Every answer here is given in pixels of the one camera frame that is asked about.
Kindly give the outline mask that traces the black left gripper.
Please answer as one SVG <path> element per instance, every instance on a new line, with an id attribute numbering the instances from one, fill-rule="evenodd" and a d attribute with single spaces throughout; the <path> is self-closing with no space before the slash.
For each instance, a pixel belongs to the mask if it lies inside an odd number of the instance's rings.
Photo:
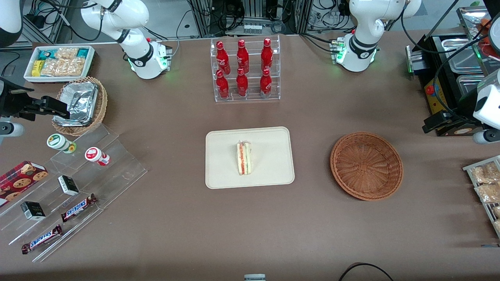
<path id="1" fill-rule="evenodd" d="M 445 95 L 445 101 L 450 108 L 452 108 L 451 105 L 456 105 L 453 110 L 458 116 L 467 119 L 469 123 L 482 126 L 482 122 L 473 117 L 477 104 L 477 91 L 469 91 L 467 94 L 462 95 L 459 100 L 453 94 L 447 94 Z M 423 122 L 424 133 L 427 134 L 446 126 L 450 119 L 446 118 L 446 111 L 439 111 L 426 118 Z"/>

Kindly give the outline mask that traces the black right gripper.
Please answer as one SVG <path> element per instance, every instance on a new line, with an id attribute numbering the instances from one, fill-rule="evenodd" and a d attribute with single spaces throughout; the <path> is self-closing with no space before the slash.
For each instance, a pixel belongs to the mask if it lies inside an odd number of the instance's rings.
<path id="1" fill-rule="evenodd" d="M 0 113 L 1 117 L 14 117 L 25 119 L 28 121 L 35 121 L 36 115 L 52 115 L 58 116 L 63 119 L 70 118 L 68 111 L 68 104 L 52 98 L 50 96 L 43 96 L 37 100 L 36 105 L 39 111 L 28 111 L 25 109 L 32 105 L 34 98 L 31 98 L 28 93 L 34 89 L 22 87 L 5 78 L 1 80 L 1 99 L 0 99 Z"/>

